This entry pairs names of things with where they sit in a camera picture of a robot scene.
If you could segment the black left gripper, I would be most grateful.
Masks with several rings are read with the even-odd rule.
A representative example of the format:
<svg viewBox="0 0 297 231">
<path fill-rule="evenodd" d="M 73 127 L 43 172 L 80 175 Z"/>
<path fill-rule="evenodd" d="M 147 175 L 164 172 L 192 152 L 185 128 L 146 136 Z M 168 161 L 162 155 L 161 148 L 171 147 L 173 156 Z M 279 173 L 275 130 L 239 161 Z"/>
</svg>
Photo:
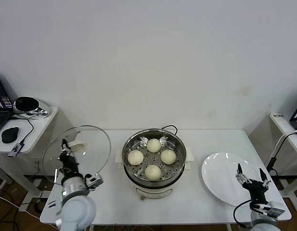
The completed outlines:
<svg viewBox="0 0 297 231">
<path fill-rule="evenodd" d="M 71 149 L 68 149 L 68 142 L 66 139 L 62 139 L 61 144 L 61 153 L 59 160 L 62 163 L 62 167 L 60 168 L 60 172 L 62 174 L 69 174 L 69 173 L 78 173 L 78 163 L 76 159 L 71 155 L 73 152 Z"/>
</svg>

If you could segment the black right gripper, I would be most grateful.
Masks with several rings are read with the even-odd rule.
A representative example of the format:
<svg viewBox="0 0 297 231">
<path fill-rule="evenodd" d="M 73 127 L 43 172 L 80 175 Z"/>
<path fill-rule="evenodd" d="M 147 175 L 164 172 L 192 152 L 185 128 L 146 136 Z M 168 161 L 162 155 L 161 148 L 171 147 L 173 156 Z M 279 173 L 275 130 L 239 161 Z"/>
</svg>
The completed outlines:
<svg viewBox="0 0 297 231">
<path fill-rule="evenodd" d="M 238 163 L 237 174 L 235 177 L 242 187 L 248 190 L 251 202 L 265 205 L 268 203 L 265 193 L 268 191 L 271 181 L 268 180 L 267 175 L 261 168 L 260 177 L 262 182 L 257 180 L 249 180 L 249 178 L 243 173 L 240 163 Z"/>
</svg>

